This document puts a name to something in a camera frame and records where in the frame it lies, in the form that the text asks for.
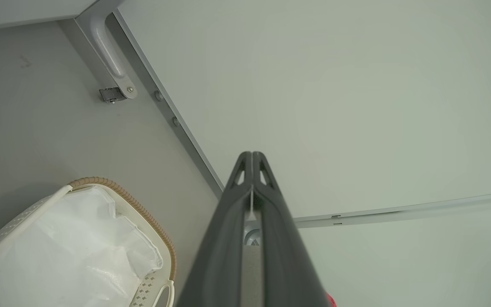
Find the scuff mark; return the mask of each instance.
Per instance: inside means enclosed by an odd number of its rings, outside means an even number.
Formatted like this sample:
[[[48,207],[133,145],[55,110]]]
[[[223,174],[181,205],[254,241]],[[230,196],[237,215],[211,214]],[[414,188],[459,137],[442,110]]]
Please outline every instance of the scuff mark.
[[[32,65],[32,63],[28,60],[28,58],[26,58],[25,56],[23,55],[20,55],[20,60],[23,60],[24,61],[24,65],[21,65],[20,67],[22,68],[26,68],[26,67],[29,67]]]

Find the white plastic bag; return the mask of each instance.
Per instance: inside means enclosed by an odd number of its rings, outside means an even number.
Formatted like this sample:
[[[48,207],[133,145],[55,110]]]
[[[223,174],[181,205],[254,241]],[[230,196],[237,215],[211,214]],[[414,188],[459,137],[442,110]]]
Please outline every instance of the white plastic bag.
[[[0,256],[0,307],[127,307],[162,267],[101,188],[66,194]]]

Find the cabinet door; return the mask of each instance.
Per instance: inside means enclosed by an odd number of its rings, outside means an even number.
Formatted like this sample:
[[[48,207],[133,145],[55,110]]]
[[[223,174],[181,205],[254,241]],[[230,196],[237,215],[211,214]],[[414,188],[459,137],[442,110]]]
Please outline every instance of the cabinet door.
[[[491,1],[119,11],[223,183],[257,150],[296,217],[491,194]]]
[[[95,0],[0,0],[0,27],[76,17]]]
[[[491,306],[491,210],[300,234],[339,307]]]

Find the laundry basket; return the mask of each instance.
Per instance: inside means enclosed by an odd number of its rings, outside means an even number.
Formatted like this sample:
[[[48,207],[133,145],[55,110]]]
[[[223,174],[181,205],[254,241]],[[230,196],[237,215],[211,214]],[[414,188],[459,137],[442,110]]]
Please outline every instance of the laundry basket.
[[[176,255],[173,245],[151,214],[121,186],[109,179],[86,177],[70,182],[52,196],[39,200],[27,208],[0,230],[0,252],[65,194],[89,186],[97,186],[107,192],[115,201],[117,214],[124,215],[134,223],[158,247],[164,260],[164,266],[160,270],[145,276],[130,303],[130,307],[152,307],[156,305],[165,288],[169,289],[166,306],[171,307],[174,296],[173,279],[176,272]]]

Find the white cabinet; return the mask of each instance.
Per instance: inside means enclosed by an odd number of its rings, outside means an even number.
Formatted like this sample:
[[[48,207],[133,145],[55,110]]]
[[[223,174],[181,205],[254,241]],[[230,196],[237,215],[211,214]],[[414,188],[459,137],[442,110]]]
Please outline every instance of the white cabinet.
[[[119,11],[222,183],[257,150],[296,217],[491,194],[491,2]]]

